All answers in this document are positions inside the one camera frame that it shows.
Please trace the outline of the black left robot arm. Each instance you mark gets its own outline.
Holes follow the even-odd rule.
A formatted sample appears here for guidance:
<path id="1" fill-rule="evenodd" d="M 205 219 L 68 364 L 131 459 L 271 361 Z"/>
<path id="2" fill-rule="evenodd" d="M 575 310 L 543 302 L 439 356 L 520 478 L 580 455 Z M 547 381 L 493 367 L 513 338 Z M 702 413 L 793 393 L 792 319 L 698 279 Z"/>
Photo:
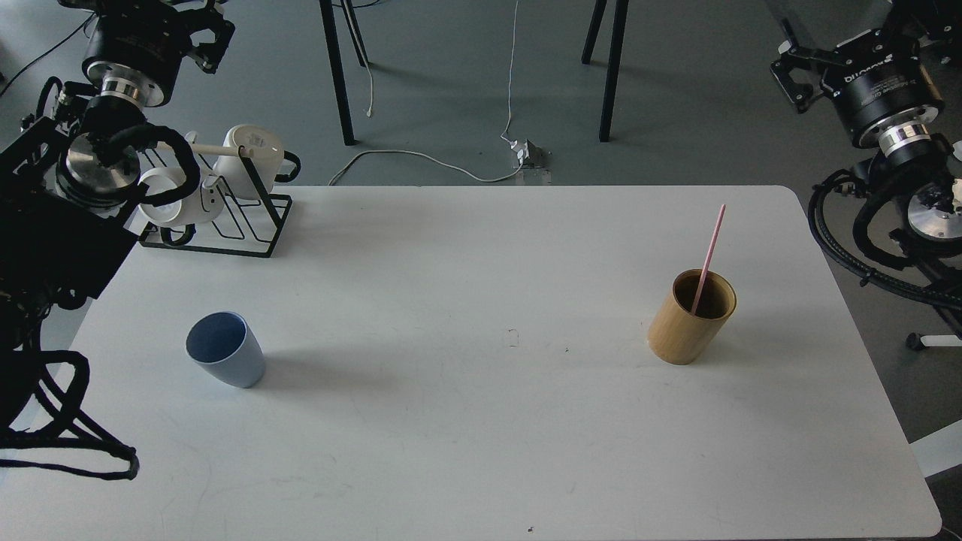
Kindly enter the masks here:
<path id="1" fill-rule="evenodd" d="M 135 449 L 82 411 L 89 361 L 41 348 L 58 306 L 98 298 L 137 243 L 128 219 L 141 204 L 186 200 L 201 172 L 182 134 L 147 121 L 171 100 L 182 61 L 214 73 L 234 25 L 220 1 L 65 1 L 94 23 L 83 81 L 51 77 L 20 136 L 2 152 L 2 449 L 93 451 L 116 472 L 35 468 L 130 480 Z"/>

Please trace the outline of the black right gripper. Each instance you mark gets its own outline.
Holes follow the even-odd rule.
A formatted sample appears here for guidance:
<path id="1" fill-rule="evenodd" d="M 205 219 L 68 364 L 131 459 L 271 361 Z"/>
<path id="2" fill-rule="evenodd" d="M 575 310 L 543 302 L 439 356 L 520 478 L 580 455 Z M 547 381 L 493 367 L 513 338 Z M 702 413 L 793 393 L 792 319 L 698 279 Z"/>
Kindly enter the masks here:
<path id="1" fill-rule="evenodd" d="M 927 42 L 941 59 L 960 61 L 960 2 L 893 1 L 880 27 L 831 50 L 800 43 L 789 17 L 770 65 L 794 110 L 828 99 L 856 148 L 907 148 L 933 140 L 928 130 L 944 99 L 921 61 Z"/>

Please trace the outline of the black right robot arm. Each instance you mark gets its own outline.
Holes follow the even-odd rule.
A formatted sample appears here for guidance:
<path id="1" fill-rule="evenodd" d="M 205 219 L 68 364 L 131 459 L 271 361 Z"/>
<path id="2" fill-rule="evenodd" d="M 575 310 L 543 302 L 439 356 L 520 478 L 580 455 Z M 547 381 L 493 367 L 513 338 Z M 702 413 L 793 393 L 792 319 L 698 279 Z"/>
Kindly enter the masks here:
<path id="1" fill-rule="evenodd" d="M 931 46 L 960 64 L 958 1 L 894 1 L 880 27 L 825 50 L 800 43 L 776 1 L 784 41 L 770 72 L 797 113 L 821 97 L 853 147 L 873 150 L 815 185 L 807 205 L 815 242 L 839 266 L 897 297 L 934 308 L 960 342 L 960 147 L 929 125 L 945 102 L 923 65 Z"/>

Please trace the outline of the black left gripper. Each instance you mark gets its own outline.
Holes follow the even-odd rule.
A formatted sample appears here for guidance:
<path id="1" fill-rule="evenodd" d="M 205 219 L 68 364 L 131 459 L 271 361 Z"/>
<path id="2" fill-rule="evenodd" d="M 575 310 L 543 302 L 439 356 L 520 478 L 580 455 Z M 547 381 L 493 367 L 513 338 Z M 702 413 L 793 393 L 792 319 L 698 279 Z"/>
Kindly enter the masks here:
<path id="1" fill-rule="evenodd" d="M 179 1 L 61 1 L 65 9 L 90 11 L 94 30 L 81 69 L 100 95 L 137 107 L 171 101 L 182 61 L 216 73 L 236 25 L 219 1 L 180 10 Z"/>

